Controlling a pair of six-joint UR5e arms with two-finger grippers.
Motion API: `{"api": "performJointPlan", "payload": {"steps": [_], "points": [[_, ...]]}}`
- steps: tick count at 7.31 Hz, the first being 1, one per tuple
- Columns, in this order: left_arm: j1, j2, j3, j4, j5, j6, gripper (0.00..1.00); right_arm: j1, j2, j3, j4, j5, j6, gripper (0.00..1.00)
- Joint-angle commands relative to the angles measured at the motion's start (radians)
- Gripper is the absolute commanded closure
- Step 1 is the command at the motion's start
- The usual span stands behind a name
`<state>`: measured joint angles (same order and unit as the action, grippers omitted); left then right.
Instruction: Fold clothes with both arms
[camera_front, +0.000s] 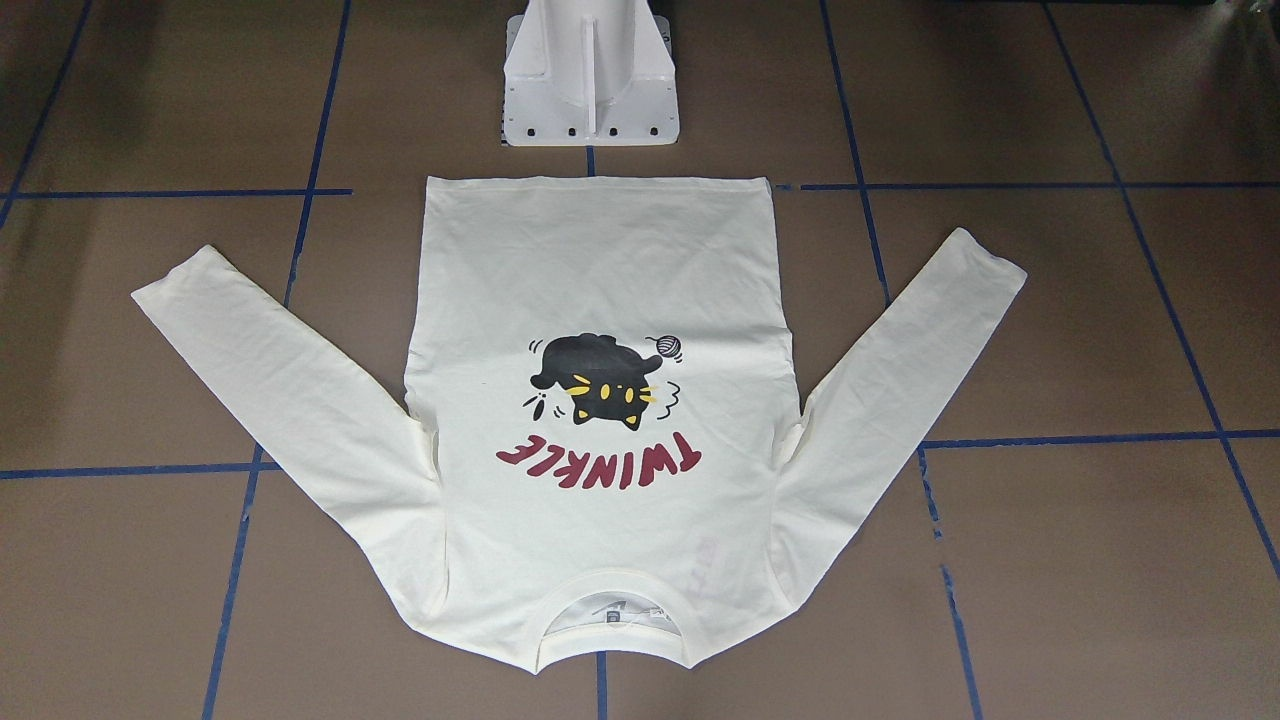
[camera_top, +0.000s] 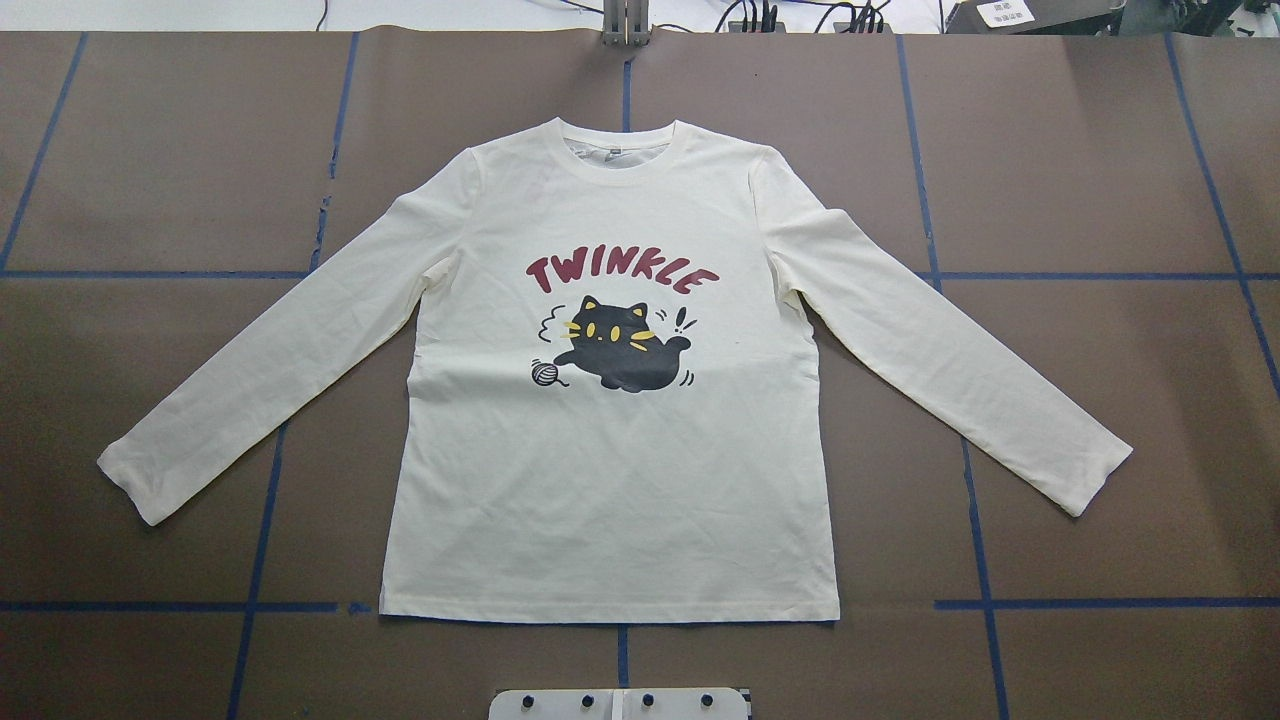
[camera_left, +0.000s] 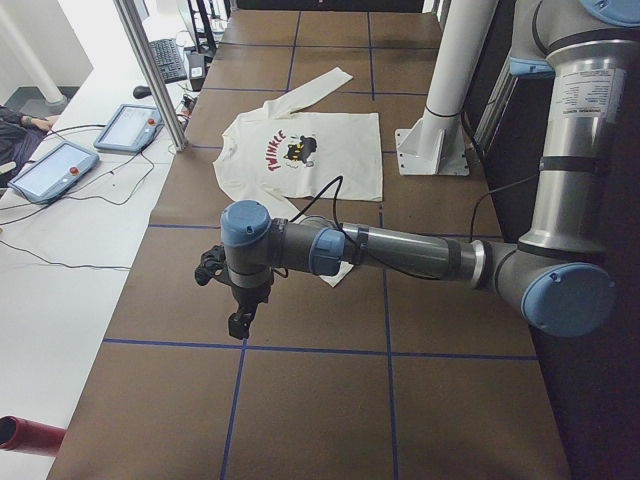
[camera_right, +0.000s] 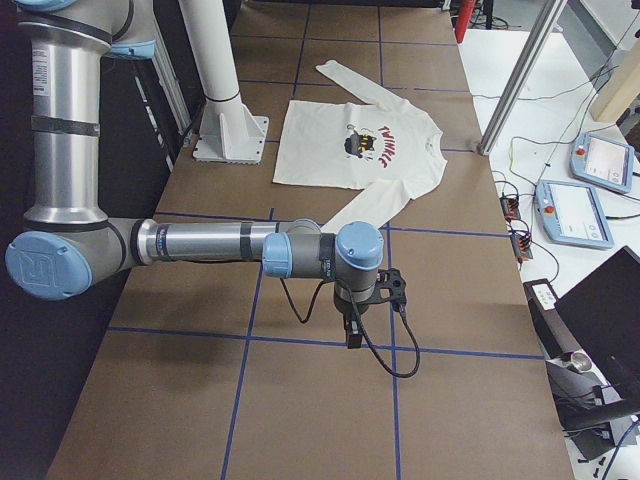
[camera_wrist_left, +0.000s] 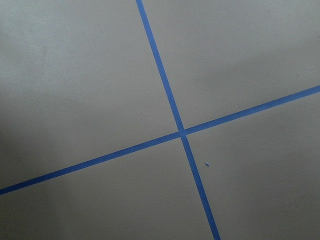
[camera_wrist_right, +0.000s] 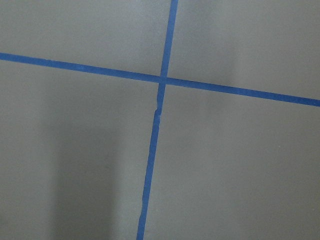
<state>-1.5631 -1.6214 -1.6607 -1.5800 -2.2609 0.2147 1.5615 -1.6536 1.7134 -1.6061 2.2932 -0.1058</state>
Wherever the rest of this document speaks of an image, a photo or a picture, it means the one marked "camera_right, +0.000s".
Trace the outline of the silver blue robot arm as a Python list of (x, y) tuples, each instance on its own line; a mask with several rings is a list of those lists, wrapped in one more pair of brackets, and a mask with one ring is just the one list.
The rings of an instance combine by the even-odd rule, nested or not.
[(35, 202), (5, 254), (30, 295), (64, 300), (126, 269), (155, 262), (258, 262), (282, 280), (332, 284), (346, 344), (369, 342), (362, 314), (381, 299), (384, 242), (356, 221), (324, 233), (293, 222), (159, 223), (111, 218), (98, 204), (100, 62), (155, 52), (149, 1), (21, 1), (32, 46)]

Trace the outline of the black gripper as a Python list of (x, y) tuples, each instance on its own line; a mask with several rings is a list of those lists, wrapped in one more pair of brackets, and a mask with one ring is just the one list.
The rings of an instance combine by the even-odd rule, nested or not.
[(367, 301), (371, 298), (373, 292), (373, 286), (365, 290), (348, 291), (346, 287), (339, 284), (334, 285), (334, 305), (343, 314), (345, 344), (348, 349), (359, 349), (361, 347), (359, 324), (356, 316), (351, 314), (355, 311), (352, 302), (355, 302), (358, 312), (364, 314), (369, 309)]

